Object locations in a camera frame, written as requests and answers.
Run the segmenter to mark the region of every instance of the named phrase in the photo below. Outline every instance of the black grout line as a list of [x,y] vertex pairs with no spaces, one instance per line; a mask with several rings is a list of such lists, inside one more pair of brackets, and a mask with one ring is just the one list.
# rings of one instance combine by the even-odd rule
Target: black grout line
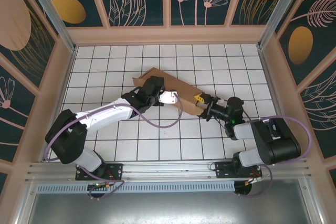
[[[143,69],[143,49],[144,46],[142,45],[142,59],[141,59],[141,73],[142,73],[142,69]],[[138,153],[139,153],[139,134],[140,134],[140,117],[138,118],[138,141],[137,141],[137,149],[136,149],[136,161],[138,161]]]
[[[267,85],[266,83],[240,83],[240,84],[198,84],[197,86],[198,87],[201,87],[201,86],[213,86],[213,85],[216,85],[216,86],[232,86],[232,85],[235,85],[235,86],[238,86],[238,85]],[[68,87],[68,89],[81,89],[81,88],[122,88],[122,87],[133,87],[133,86],[78,86],[78,87]]]
[[[175,45],[175,62],[176,62],[176,78],[178,78],[178,75],[179,75],[179,71],[178,71],[178,68],[177,68],[177,48],[176,48],[176,45]],[[178,121],[179,123],[179,127],[178,127],[178,131],[179,131],[179,134],[180,134],[180,153],[181,153],[181,159],[182,159],[182,141],[181,141],[181,123],[180,121]]]
[[234,89],[234,87],[233,87],[233,81],[232,81],[232,75],[231,75],[231,70],[230,70],[229,60],[228,60],[227,56],[226,56],[226,61],[227,61],[227,67],[229,68],[229,74],[230,74],[231,83],[232,83],[232,91],[233,91],[233,95],[236,96],[236,94],[235,94],[235,89]]
[[[159,69],[160,69],[160,52],[161,52],[161,48],[160,48],[160,46],[159,46]],[[158,107],[158,113],[159,113],[159,118],[158,118],[158,120],[159,120],[159,125],[160,125],[160,107]],[[158,159],[160,160],[160,128],[159,128],[159,157],[158,157]]]
[[78,55],[78,50],[79,50],[79,48],[78,48],[77,51],[76,51],[76,55],[75,55],[74,61],[73,61],[73,63],[72,63],[72,69],[71,69],[71,71],[70,71],[70,75],[69,75],[69,80],[68,80],[68,82],[67,82],[67,84],[66,84],[67,87],[66,87],[65,94],[64,94],[64,97],[63,97],[63,101],[64,101],[64,103],[65,103],[65,99],[67,98],[68,88],[69,88],[69,83],[70,83],[70,80],[71,80],[72,73],[73,73],[73,71],[74,71],[74,67],[75,67],[75,63],[76,63],[76,59],[77,59],[77,55]]
[[[179,56],[179,58],[192,58],[192,57],[208,57],[209,55],[203,55],[203,56]],[[258,57],[256,55],[246,55],[246,56],[242,56],[242,55],[236,55],[236,56],[211,56],[211,57]],[[94,59],[139,59],[142,57],[108,57],[108,58],[94,58]],[[172,56],[161,56],[161,58],[174,58]],[[76,60],[89,60],[90,58],[78,58]]]
[[252,96],[253,96],[254,104],[255,104],[255,107],[256,107],[257,115],[259,116],[258,109],[257,109],[257,104],[256,104],[256,99],[255,99],[255,97],[254,97],[253,89],[252,89],[252,85],[251,85],[251,81],[250,81],[250,75],[248,74],[248,71],[247,71],[247,70],[246,70],[246,72],[247,72],[248,81],[249,81],[249,83],[250,83],[250,88],[251,88],[251,91],[252,91]]
[[[227,139],[230,139],[229,137],[221,137],[221,136],[218,136],[218,137],[182,137],[182,138],[161,138],[160,140],[173,140],[173,139],[218,139],[218,138],[227,138]],[[124,139],[124,138],[121,138],[121,139],[97,139],[97,140],[94,140],[94,139],[91,139],[91,140],[87,140],[87,141],[129,141],[129,140],[151,140],[151,141],[156,141],[156,140],[159,140],[157,138],[129,138],[129,139]]]
[[[197,87],[197,81],[196,81],[196,70],[195,70],[195,58],[194,58],[194,47],[191,46],[191,50],[192,50],[192,53],[193,53],[193,63],[194,63],[194,74],[195,74],[195,85]],[[201,120],[198,118],[198,123],[199,123],[199,134],[200,134],[200,137],[201,137],[201,146],[202,146],[202,159],[204,159],[204,151],[203,151],[203,141],[202,141],[202,133],[201,133]]]
[[[124,73],[122,76],[122,87],[121,87],[121,95],[122,95],[122,90],[123,90],[123,85],[124,85],[124,78],[125,78],[125,67],[126,67],[126,60],[124,62]],[[119,122],[118,122],[118,129],[117,129],[117,139],[116,139],[116,149],[115,149],[115,154],[114,154],[114,161],[116,161],[116,156],[117,156],[117,147],[118,147],[118,134],[119,134]]]
[[[110,61],[110,58],[109,58],[108,61],[107,61],[106,71],[107,71],[107,68],[108,68],[108,66],[109,66],[109,61]],[[102,94],[102,96],[101,96],[101,106],[103,105],[103,99],[104,99],[104,92],[105,92],[105,83],[106,83],[106,79],[107,79],[107,72],[106,72],[106,74],[105,74],[105,81],[104,81],[103,94]],[[96,149],[97,137],[98,137],[98,131],[97,131],[97,135],[96,135],[96,141],[95,141],[95,148],[94,148],[94,150]]]
[[[214,69],[214,71],[224,71],[224,70],[229,70],[229,69]],[[246,68],[242,68],[242,69],[231,69],[231,70],[262,70],[262,69],[257,69],[257,68],[253,68],[253,69],[246,69]],[[171,70],[162,70],[163,72],[166,71],[176,71],[176,69],[171,69]],[[194,69],[190,70],[190,69],[185,69],[185,70],[177,70],[177,71],[194,71]],[[196,69],[196,71],[211,71],[211,69]],[[92,72],[87,72],[87,71],[82,71],[82,72],[72,72],[72,73],[123,73],[123,72],[141,72],[141,70],[126,70],[126,71],[92,71]]]
[[[210,65],[211,65],[211,72],[212,72],[212,79],[213,79],[213,82],[214,82],[214,90],[215,90],[215,96],[217,96],[217,93],[216,93],[216,85],[215,85],[215,77],[214,77],[214,72],[213,72],[213,67],[212,67],[212,62],[211,62],[211,56],[210,57]],[[224,141],[223,141],[223,132],[222,132],[222,127],[221,125],[219,124],[219,128],[220,128],[220,134],[222,136],[222,145],[223,145],[223,152],[224,152],[224,158],[226,158],[226,155],[225,155],[225,147],[224,147]]]
[[[257,100],[244,100],[244,101],[272,101],[272,99],[257,99]],[[85,103],[81,103],[81,102],[74,102],[74,103],[63,103],[63,105],[66,104],[100,104],[99,102],[85,102]],[[161,120],[175,120],[176,118],[171,118],[171,119],[161,119]],[[185,118],[185,119],[181,119],[181,120],[193,120],[191,118]]]
[[[90,63],[89,71],[90,71],[91,66],[92,66],[93,55],[95,54],[95,53],[94,53],[95,48],[96,48],[96,47],[94,47],[94,48],[93,48],[93,51],[92,51],[92,58],[91,58],[91,63]],[[89,76],[90,76],[90,72],[88,73],[88,79],[87,79],[87,81],[86,81],[86,86],[85,86],[84,95],[83,95],[83,103],[82,103],[82,106],[81,106],[80,111],[83,111],[84,99],[85,99],[85,94],[86,94],[87,85],[88,85],[88,82],[89,82]]]

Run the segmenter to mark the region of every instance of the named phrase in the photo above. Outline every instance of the wire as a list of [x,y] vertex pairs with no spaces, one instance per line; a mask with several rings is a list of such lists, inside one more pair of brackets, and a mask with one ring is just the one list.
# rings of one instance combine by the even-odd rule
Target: wire
[[243,110],[243,113],[246,115],[246,117],[248,118],[248,120],[251,121],[251,118],[249,117],[249,115],[246,113],[245,110]]
[[253,172],[255,175],[257,175],[259,178],[262,177],[262,176],[261,176],[259,173],[257,173],[254,169],[252,169],[252,172]]
[[271,169],[267,166],[267,165],[259,165],[259,166],[262,166],[266,169],[268,169],[269,171],[269,176],[270,176],[270,181],[269,181],[269,185],[268,187],[266,188],[266,190],[258,193],[258,194],[254,194],[254,195],[243,195],[243,194],[238,194],[238,196],[243,196],[243,197],[246,197],[246,198],[256,198],[256,197],[260,197],[260,196],[263,196],[265,195],[266,193],[268,193],[268,191],[270,190],[272,184],[273,184],[273,174],[272,174],[272,171]]
[[215,162],[212,162],[212,163],[210,164],[210,166],[209,166],[209,170],[212,170],[213,172],[216,171],[216,169],[211,169],[211,166],[212,166],[214,163],[215,163]]
[[113,180],[115,180],[115,177],[114,177],[114,175],[108,170],[107,172],[106,172],[107,174],[109,174],[110,175],[110,177],[111,178],[113,178]]
[[[102,111],[105,111],[105,110],[108,110],[108,109],[111,109],[111,108],[116,108],[116,107],[129,107],[131,108],[133,111],[135,111],[142,119],[144,119],[146,122],[148,122],[150,125],[154,126],[154,127],[157,127],[157,128],[162,128],[162,129],[166,129],[166,128],[169,128],[169,127],[172,127],[174,126],[176,123],[179,122],[179,120],[181,119],[182,117],[182,113],[183,113],[183,104],[181,102],[181,99],[179,98],[179,96],[177,94],[174,94],[177,98],[177,101],[180,103],[180,113],[179,113],[179,117],[176,119],[175,122],[173,122],[172,124],[170,125],[167,125],[167,126],[160,126],[160,125],[156,125],[152,122],[150,122],[147,118],[145,118],[142,113],[137,110],[135,107],[129,105],[129,104],[126,104],[126,103],[119,103],[119,104],[112,104],[112,105],[109,105],[109,106],[106,106],[106,107],[103,107],[103,108],[99,108],[95,111],[92,111],[90,113],[88,113],[87,115],[84,115],[84,116],[81,116],[80,118],[77,118],[75,120],[73,120],[72,122],[68,123],[67,125],[65,125],[63,128],[61,128],[61,130],[59,132],[57,132],[55,134],[55,136],[51,139],[51,141],[49,142],[49,144],[47,145],[45,151],[44,151],[44,159],[46,161],[55,161],[55,160],[59,160],[59,158],[48,158],[48,153],[49,153],[49,150],[51,148],[51,146],[53,145],[53,143],[57,140],[57,138],[65,131],[67,130],[69,127],[71,127],[72,125],[74,125],[75,123],[78,123],[79,121],[85,119],[85,118],[89,118],[99,112],[102,112]],[[100,178],[100,177],[97,177],[96,175],[90,173],[88,170],[86,170],[84,167],[82,166],[79,166],[79,168],[81,168],[87,175],[91,176],[92,178],[95,178],[96,180],[100,180],[100,181],[104,181],[104,182],[113,182],[115,185],[115,183],[120,183],[114,190],[112,190],[111,192],[109,193],[106,193],[104,194],[103,196],[99,197],[99,198],[94,198],[91,194],[91,192],[93,191],[93,189],[91,189],[89,191],[89,196],[91,199],[93,200],[100,200],[100,199],[104,199],[104,198],[107,198],[109,196],[111,196],[115,191],[117,191],[124,183],[125,181],[123,180],[108,180],[108,179],[104,179],[104,178]]]
[[63,128],[60,129],[59,132],[57,132],[55,134],[55,136],[51,139],[51,141],[49,142],[49,144],[47,145],[45,151],[44,151],[44,159],[46,161],[56,161],[56,160],[59,160],[59,158],[55,157],[55,158],[48,158],[48,153],[49,153],[49,150],[51,148],[51,146],[53,145],[53,143],[57,140],[57,138],[65,131],[67,130],[69,127],[71,127],[72,125],[74,125],[75,123],[78,123],[79,121],[83,120],[83,119],[87,119],[99,112],[102,112],[102,111],[105,111],[105,110],[108,110],[108,109],[111,109],[111,108],[116,108],[116,107],[128,107],[128,108],[131,108],[133,111],[135,111],[139,117],[141,117],[142,119],[144,119],[147,123],[149,123],[151,126],[154,126],[154,127],[157,127],[157,128],[160,128],[160,129],[166,129],[166,128],[170,128],[172,126],[174,126],[176,123],[179,122],[179,120],[181,119],[182,117],[182,113],[183,113],[183,105],[182,105],[182,102],[181,102],[181,99],[179,98],[179,96],[177,94],[174,94],[177,98],[177,101],[180,103],[180,114],[179,114],[179,117],[176,119],[175,122],[173,122],[172,124],[170,125],[166,125],[166,126],[161,126],[161,125],[156,125],[154,123],[152,123],[151,121],[149,121],[147,118],[145,118],[142,113],[137,110],[135,107],[133,107],[132,105],[129,105],[129,104],[126,104],[126,103],[119,103],[119,104],[111,104],[109,106],[106,106],[106,107],[102,107],[102,108],[99,108],[95,111],[92,111],[86,115],[83,115],[73,121],[71,121],[70,123],[68,123],[67,125],[65,125]]
[[215,120],[220,124],[220,126],[221,126],[223,129],[225,129],[225,128],[222,126],[222,124],[220,123],[220,120],[218,120],[217,118],[215,118]]
[[301,121],[297,120],[296,118],[293,118],[293,117],[287,116],[287,115],[272,115],[272,116],[268,116],[268,117],[261,118],[261,119],[250,120],[250,121],[247,121],[247,123],[264,121],[264,120],[268,120],[268,119],[276,119],[276,118],[289,119],[289,120],[292,120],[292,121],[300,124],[303,127],[303,129],[306,131],[307,136],[308,136],[308,146],[307,146],[307,149],[305,150],[304,153],[302,153],[299,157],[296,157],[296,158],[293,158],[293,159],[290,159],[290,160],[287,160],[287,161],[279,162],[279,164],[292,163],[292,162],[298,161],[298,160],[306,157],[308,155],[310,149],[311,149],[313,136],[312,136],[310,130],[308,129],[308,127],[304,123],[302,123]]

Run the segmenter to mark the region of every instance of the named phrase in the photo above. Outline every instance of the grid line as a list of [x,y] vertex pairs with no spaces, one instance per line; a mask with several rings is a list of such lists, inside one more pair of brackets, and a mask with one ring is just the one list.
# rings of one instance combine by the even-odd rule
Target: grid line
[[[175,45],[175,61],[176,61],[176,78],[178,78],[178,75],[179,75],[179,69],[178,69],[178,67],[177,67],[177,47],[176,47],[176,45]],[[178,127],[178,131],[179,131],[179,134],[180,134],[180,157],[181,157],[181,159],[182,159],[182,142],[181,142],[181,122],[179,121],[179,123],[178,123],[179,125],[179,127]]]
[[[224,54],[224,53],[227,54],[226,47],[225,46],[223,47],[224,49],[222,48],[215,49],[219,51],[214,51],[214,54],[218,54],[218,55]],[[243,98],[241,97],[241,98],[246,102],[249,101],[247,102],[246,106],[254,107],[254,108],[252,107],[250,108],[250,109],[253,109],[252,110],[253,112],[250,112],[252,113],[252,115],[250,115],[252,118],[255,118],[256,116],[260,115],[258,108],[256,106],[257,104],[256,98],[258,99],[258,101],[272,101],[271,99],[261,100],[260,98],[264,98],[262,95],[255,96],[255,92],[257,89],[253,91],[252,86],[258,85],[258,84],[265,85],[264,80],[261,78],[261,73],[264,71],[260,71],[260,70],[263,70],[263,66],[259,64],[258,59],[257,59],[258,56],[251,55],[251,57],[255,57],[255,59],[250,58],[249,60],[247,60],[248,57],[250,56],[240,55],[242,52],[241,46],[240,46],[240,51],[238,51],[238,48],[236,50],[237,56],[234,56],[234,55],[232,56],[211,56],[210,46],[208,44],[200,45],[197,47],[194,47],[193,45],[191,45],[191,49],[189,49],[189,52],[192,54],[191,56],[178,56],[176,45],[170,45],[168,47],[159,46],[159,52],[157,53],[159,54],[158,57],[157,55],[154,55],[153,53],[151,53],[151,56],[154,56],[154,57],[146,57],[147,59],[146,61],[144,60],[145,58],[144,45],[138,47],[138,49],[132,48],[131,52],[129,52],[129,55],[127,57],[127,53],[129,49],[130,49],[129,46],[122,46],[121,48],[118,48],[118,51],[114,51],[114,48],[110,47],[108,58],[93,58],[93,55],[95,53],[99,57],[99,55],[97,54],[97,52],[100,51],[100,49],[98,49],[98,46],[77,51],[76,59],[72,65],[72,69],[70,72],[70,79],[68,82],[68,87],[65,92],[65,97],[63,99],[62,108],[65,108],[66,106],[67,108],[77,112],[80,109],[83,110],[85,108],[93,108],[94,107],[93,104],[97,104],[97,106],[104,105],[105,100],[107,101],[106,103],[112,102],[112,101],[108,101],[109,99],[108,100],[106,99],[108,97],[104,98],[104,95],[113,96],[114,90],[116,92],[120,92],[121,94],[128,92],[131,89],[131,87],[133,87],[133,83],[131,82],[131,80],[129,80],[129,78],[140,76],[141,74],[145,72],[146,70],[145,67],[150,69],[152,66],[153,67],[156,66],[159,69],[166,69],[165,72],[168,72],[171,75],[175,75],[187,83],[191,84],[192,82],[194,82],[192,86],[198,87],[199,89],[205,91],[206,93],[209,93],[207,91],[209,89],[210,93],[213,94],[214,92],[215,96],[224,95],[225,99],[227,99],[225,90],[227,90],[230,93],[232,92],[233,95],[238,95],[239,97],[241,95],[246,94],[246,98],[249,98],[249,99],[244,99],[244,97]],[[192,62],[191,60],[186,60],[186,59],[177,61],[178,59],[181,59],[181,58],[182,59],[183,58],[192,59]],[[168,67],[168,65],[163,66],[165,62],[167,62],[170,65],[170,67]],[[248,81],[247,81],[247,77],[241,78],[240,75],[238,74],[239,72],[233,73],[232,72],[233,70],[246,71],[247,77],[249,78]],[[253,82],[261,82],[261,83],[253,83],[253,84],[251,83],[250,76],[249,76],[250,70],[253,70],[251,71],[253,73],[253,79],[254,79]],[[81,74],[82,75],[85,74],[85,78],[86,78],[85,80],[83,80],[83,78],[81,79]],[[224,78],[225,74],[227,74],[227,77],[226,77],[227,81],[222,82],[221,80]],[[235,79],[235,82],[241,82],[241,83],[233,85],[233,79]],[[99,93],[95,94],[94,89],[92,88],[97,88]],[[258,90],[263,90],[263,91],[265,90],[265,94],[266,94],[267,88],[268,86],[263,87],[263,88],[259,87]],[[158,114],[153,114],[153,113],[151,114],[149,112],[148,113],[149,120],[151,121],[158,120],[159,125],[165,125],[165,123],[169,124],[169,121],[167,120],[170,120],[170,121],[176,120],[176,118],[174,117],[174,113],[172,113],[171,116],[167,114],[163,115],[162,107],[158,107],[157,113]],[[190,120],[198,120],[198,123],[192,122]],[[197,157],[195,159],[208,160],[208,159],[211,159],[211,155],[219,155],[220,154],[219,151],[222,151],[222,150],[224,152],[224,157],[230,158],[233,152],[243,151],[247,149],[247,144],[245,144],[245,140],[244,140],[244,145],[242,143],[235,144],[235,141],[229,141],[229,138],[226,137],[226,135],[224,134],[224,129],[221,126],[219,127],[220,131],[217,131],[216,134],[212,134],[212,135],[207,134],[206,131],[204,131],[205,129],[207,129],[206,123],[204,123],[203,121],[201,123],[201,119],[198,118],[197,116],[189,116],[185,114],[184,117],[182,117],[181,121],[179,121],[179,123],[176,125],[176,127],[178,126],[178,130],[177,128],[175,128],[172,131],[173,133],[172,135],[169,135],[170,133],[168,133],[167,135],[162,135],[163,132],[161,130],[158,130],[158,134],[157,134],[158,139],[156,137],[151,139],[151,137],[153,137],[153,134],[146,134],[146,131],[144,134],[142,132],[140,134],[140,121],[143,121],[143,120],[139,117],[139,118],[132,118],[131,120],[123,122],[122,124],[118,122],[118,124],[114,126],[113,129],[110,130],[110,133],[109,133],[109,129],[105,129],[105,132],[102,134],[98,134],[99,132],[96,132],[95,137],[91,137],[90,139],[87,139],[87,145],[90,148],[98,148],[99,152],[101,152],[100,154],[106,161],[125,161],[126,159],[129,161],[148,159],[150,161],[149,159],[150,156],[154,160],[172,160],[172,159],[181,160],[182,154],[184,158],[188,158],[188,159],[195,156]],[[138,131],[133,132],[129,135],[126,135],[125,133],[127,133],[128,125],[134,125],[134,126],[137,125]],[[192,133],[192,131],[197,127],[199,127],[199,133],[198,132],[197,134]],[[154,142],[146,142],[146,143],[140,142],[140,141],[146,141],[146,140],[150,140]],[[216,144],[217,149],[218,149],[217,152],[211,151],[210,155],[209,155],[209,150],[214,150],[214,148],[213,146],[210,145],[209,142]],[[155,152],[158,151],[158,154],[151,155],[150,151],[155,151]]]
[[[128,49],[128,46],[126,46],[125,58],[126,58],[126,56],[127,56],[127,49]],[[124,85],[125,68],[126,68],[126,59],[125,59],[125,62],[124,62],[124,74],[123,74],[123,76],[122,76],[121,95],[122,95],[123,85]],[[118,122],[118,127],[117,127],[117,139],[116,139],[116,149],[115,149],[115,154],[114,154],[114,161],[116,161],[116,158],[117,158],[119,126],[120,126],[120,123]]]
[[[210,66],[211,66],[211,72],[212,72],[212,79],[213,79],[213,82],[214,82],[215,96],[217,97],[216,85],[215,85],[215,77],[214,77],[214,72],[213,72],[213,67],[212,67],[212,61],[211,61],[211,56],[210,56],[209,45],[208,45],[208,50],[209,50],[209,58],[210,58]],[[224,158],[226,158],[225,147],[224,147],[224,142],[223,142],[223,131],[222,131],[222,125],[221,124],[219,124],[219,128],[220,128],[220,134],[222,136],[222,145],[223,145]]]
[[[194,47],[191,46],[191,50],[193,53],[193,64],[194,64],[194,73],[195,73],[195,85],[197,87],[197,80],[196,80],[196,69],[195,69],[195,57],[194,57]],[[202,146],[202,159],[204,159],[204,150],[203,150],[203,141],[202,141],[202,130],[201,130],[201,120],[198,118],[198,123],[199,123],[199,134],[201,136],[201,146]]]

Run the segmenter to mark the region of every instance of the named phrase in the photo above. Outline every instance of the feather illustration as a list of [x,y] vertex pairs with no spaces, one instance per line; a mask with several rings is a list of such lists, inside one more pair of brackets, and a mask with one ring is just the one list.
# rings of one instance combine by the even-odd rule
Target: feather illustration
[[336,18],[336,0],[317,0],[312,4],[308,13],[291,20],[307,17],[310,26],[327,27]]
[[336,127],[336,72],[307,87],[301,97],[315,130],[326,131]]
[[146,1],[110,0],[108,18],[112,26],[142,26],[146,18]]

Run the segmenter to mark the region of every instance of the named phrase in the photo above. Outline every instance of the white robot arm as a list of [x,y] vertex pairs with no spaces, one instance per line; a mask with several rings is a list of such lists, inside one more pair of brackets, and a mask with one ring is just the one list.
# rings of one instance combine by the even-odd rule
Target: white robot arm
[[151,106],[163,104],[174,104],[177,102],[176,91],[165,91],[164,79],[159,77],[150,77],[143,87],[123,94],[121,98],[86,112],[72,113],[65,110],[60,113],[46,135],[46,142],[49,143],[54,136],[69,122],[79,118],[79,122],[65,130],[51,148],[63,164],[75,163],[89,172],[97,173],[99,176],[102,172],[99,170],[104,166],[104,160],[98,153],[84,147],[86,136],[111,123],[121,120],[128,120],[137,114],[132,108],[144,113]]

